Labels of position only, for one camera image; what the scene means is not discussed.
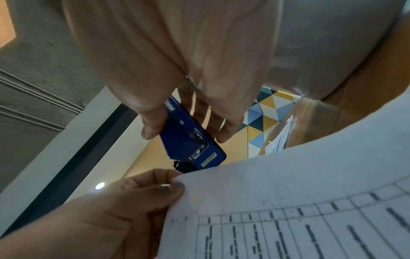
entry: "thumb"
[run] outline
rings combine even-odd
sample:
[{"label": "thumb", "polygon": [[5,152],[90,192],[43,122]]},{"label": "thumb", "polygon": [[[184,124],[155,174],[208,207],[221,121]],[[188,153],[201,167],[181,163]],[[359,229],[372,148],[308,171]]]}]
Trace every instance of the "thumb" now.
[{"label": "thumb", "polygon": [[119,217],[133,219],[140,214],[156,211],[169,206],[184,193],[182,183],[170,186],[152,185],[146,188],[136,188],[123,191],[117,208],[114,210]]},{"label": "thumb", "polygon": [[138,113],[141,116],[144,128],[142,129],[141,136],[150,140],[159,135],[167,122],[168,113],[165,104],[150,110],[141,111]]}]

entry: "floor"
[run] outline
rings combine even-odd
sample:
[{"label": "floor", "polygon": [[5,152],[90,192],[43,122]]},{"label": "floor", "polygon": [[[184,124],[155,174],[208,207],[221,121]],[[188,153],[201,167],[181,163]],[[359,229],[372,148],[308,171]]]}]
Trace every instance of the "floor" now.
[{"label": "floor", "polygon": [[245,114],[241,128],[248,131],[248,158],[257,156],[269,133],[286,117],[299,98],[262,87],[253,106]]}]

